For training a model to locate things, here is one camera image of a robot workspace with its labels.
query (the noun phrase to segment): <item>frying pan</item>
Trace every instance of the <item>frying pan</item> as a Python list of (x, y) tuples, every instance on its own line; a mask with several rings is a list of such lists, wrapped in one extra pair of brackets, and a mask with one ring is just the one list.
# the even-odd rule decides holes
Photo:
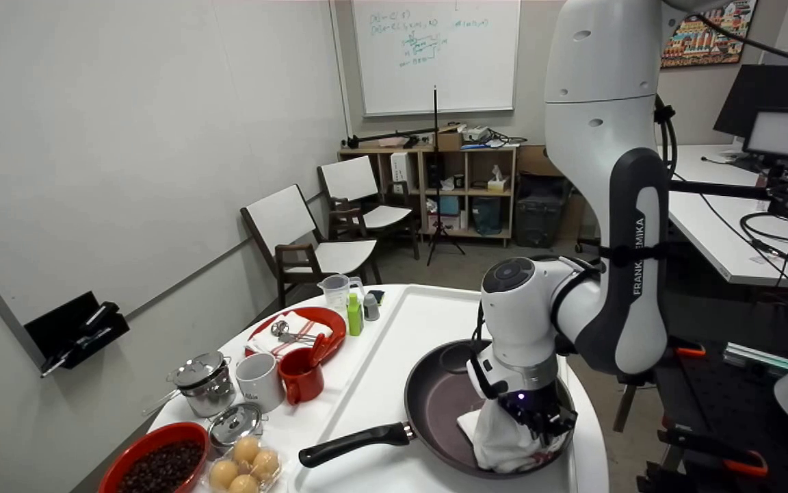
[[(327, 460), (334, 460), (340, 453), (347, 453), (354, 449), (369, 445), (369, 442), (392, 442), (392, 445), (409, 445), (413, 438), (423, 436), (423, 441), (453, 468), (475, 474), (475, 477), (517, 477), (536, 471), (558, 458), (558, 451), (550, 451), (548, 458), (536, 460), (529, 471), (509, 471), (495, 474), (487, 468), (480, 468), (475, 458), (475, 442), (469, 436), (457, 426), (457, 415), (481, 407), (481, 396), (476, 393), (466, 360), (480, 352), (487, 345), (487, 340), (457, 340), (449, 345), (442, 345), (431, 349), (410, 371), (406, 384), (406, 411), (410, 422), (395, 422), (384, 426), (358, 429), (309, 449), (299, 451), (299, 460), (308, 468), (316, 468)], [(572, 407), (568, 390), (562, 384), (558, 396), (565, 404)]]

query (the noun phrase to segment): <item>writing on whiteboard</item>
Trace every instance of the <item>writing on whiteboard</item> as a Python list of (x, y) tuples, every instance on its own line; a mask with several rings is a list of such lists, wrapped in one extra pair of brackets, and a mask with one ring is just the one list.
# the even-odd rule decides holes
[(436, 60), (461, 30), (485, 30), (487, 17), (472, 11), (449, 11), (439, 17), (413, 17), (409, 8), (377, 11), (369, 17), (369, 34), (401, 44), (401, 64), (423, 64)]

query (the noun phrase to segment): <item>shelving unit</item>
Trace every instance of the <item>shelving unit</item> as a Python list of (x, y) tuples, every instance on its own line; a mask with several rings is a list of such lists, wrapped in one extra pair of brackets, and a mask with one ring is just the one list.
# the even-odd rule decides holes
[[(392, 153), (397, 148), (342, 148), (340, 155), (369, 155), (377, 182), (380, 182), (380, 199), (390, 199), (392, 195)], [(406, 192), (410, 195), (409, 201), (423, 216), (423, 232), (436, 232), (436, 216), (427, 211), (427, 199), (436, 199), (439, 189), (431, 182), (431, 155), (436, 149), (431, 144), (409, 148), (409, 182)], [(503, 247), (513, 241), (513, 221), (516, 221), (516, 178), (517, 178), (517, 153), (521, 148), (443, 148), (442, 155), (442, 178), (453, 178), (454, 189), (442, 189), (442, 197), (457, 197), (461, 214), (447, 216), (443, 226), (454, 238), (494, 238), (503, 241)], [(487, 181), (494, 178), (494, 167), (501, 167), (507, 178), (507, 189), (494, 192), (487, 189)], [(476, 211), (481, 207), (481, 199), (501, 199), (501, 226), (499, 229), (476, 229)]]

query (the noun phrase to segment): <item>white table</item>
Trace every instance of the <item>white table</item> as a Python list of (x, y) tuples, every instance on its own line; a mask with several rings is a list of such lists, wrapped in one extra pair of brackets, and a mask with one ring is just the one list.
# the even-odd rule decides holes
[[(756, 185), (756, 171), (732, 167), (732, 164), (713, 164), (700, 160), (710, 155), (714, 160), (725, 160), (722, 153), (737, 153), (740, 148), (732, 144), (678, 144), (678, 167), (676, 171), (688, 181), (706, 181), (706, 182), (737, 182), (737, 185)], [(769, 199), (744, 199), (744, 197), (714, 197), (706, 199), (721, 211), (721, 216), (741, 232), (741, 216), (758, 214), (769, 207)], [(749, 243), (744, 243), (737, 232), (732, 232), (721, 216), (692, 192), (672, 192), (672, 221), (695, 243), (695, 248), (734, 285), (765, 285), (773, 286), (781, 278), (781, 270), (788, 263), (767, 251), (767, 256), (777, 266), (769, 266)], [(767, 216), (749, 221), (765, 232), (782, 236), (786, 241), (765, 238), (777, 248), (788, 251), (788, 219)]]
[[(403, 388), (413, 364), (443, 342), (466, 340), (476, 322), (476, 289), (427, 285), (384, 285), (384, 289), (380, 319), (366, 322), (365, 334), (350, 337), (323, 367), (323, 393), (299, 407), (279, 404), (267, 415), (262, 441), (276, 445), (284, 458), (279, 490), (610, 490), (602, 426), (568, 359), (558, 360), (562, 381), (581, 415), (568, 451), (542, 471), (517, 479), (476, 479), (433, 458), (423, 438), (410, 445), (366, 445), (327, 464), (304, 468), (297, 460), (297, 451), (309, 442), (375, 425), (406, 422)], [(246, 330), (234, 337), (223, 352), (238, 359), (245, 337)], [(176, 390), (152, 429), (169, 422), (198, 422), (186, 399)]]

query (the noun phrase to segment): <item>bottle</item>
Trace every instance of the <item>bottle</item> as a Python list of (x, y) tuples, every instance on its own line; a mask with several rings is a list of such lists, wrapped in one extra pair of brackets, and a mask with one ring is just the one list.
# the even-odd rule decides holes
[(366, 319), (377, 319), (377, 299), (375, 299), (375, 292), (365, 295), (365, 318)]
[(365, 311), (362, 299), (357, 292), (347, 295), (345, 315), (347, 315), (347, 334), (358, 337), (365, 330)]

